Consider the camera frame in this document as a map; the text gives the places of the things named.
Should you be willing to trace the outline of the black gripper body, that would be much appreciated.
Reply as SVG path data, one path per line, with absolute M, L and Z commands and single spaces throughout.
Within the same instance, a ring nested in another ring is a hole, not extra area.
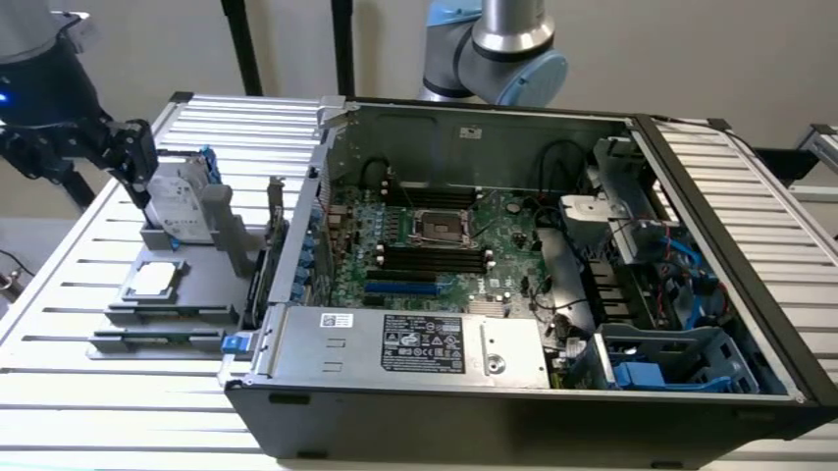
M 36 132 L 63 160 L 84 157 L 108 170 L 111 122 L 72 49 L 2 65 L 2 128 Z

